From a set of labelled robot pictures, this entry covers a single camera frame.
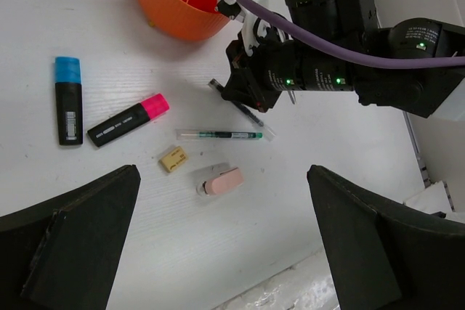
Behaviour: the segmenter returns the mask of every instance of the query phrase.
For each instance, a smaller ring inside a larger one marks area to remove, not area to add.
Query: pink highlighter
[[[232,192],[244,183],[244,178],[238,167],[205,181],[198,187],[200,195],[218,196]]]
[[[97,147],[101,147],[163,115],[168,110],[169,105],[165,97],[156,94],[88,130],[87,134]]]

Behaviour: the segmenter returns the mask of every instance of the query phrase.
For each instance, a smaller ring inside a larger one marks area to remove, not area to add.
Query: highlighter cap
[[[169,104],[162,94],[156,94],[151,98],[147,98],[145,101],[140,102],[140,104],[144,107],[151,120],[163,115],[169,110]]]
[[[77,58],[55,58],[55,83],[81,83],[81,66]]]

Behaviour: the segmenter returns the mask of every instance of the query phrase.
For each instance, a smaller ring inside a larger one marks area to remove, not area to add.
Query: yellow eraser
[[[186,155],[184,150],[181,147],[176,147],[172,152],[168,155],[162,157],[160,160],[163,167],[169,172],[173,172],[178,167],[180,167],[183,163],[187,161],[189,157]]]

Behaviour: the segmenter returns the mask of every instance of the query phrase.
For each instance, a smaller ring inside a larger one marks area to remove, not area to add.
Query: barcode
[[[66,140],[76,141],[76,113],[66,112]]]

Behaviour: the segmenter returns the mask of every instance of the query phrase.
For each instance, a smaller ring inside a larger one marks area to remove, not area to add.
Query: pink object
[[[166,113],[169,110],[169,104],[162,94],[156,94],[145,101],[140,102],[148,114],[148,117],[152,120],[158,116]]]
[[[244,178],[240,169],[236,167],[205,182],[203,188],[207,195],[223,195],[233,191],[242,183],[244,183]]]

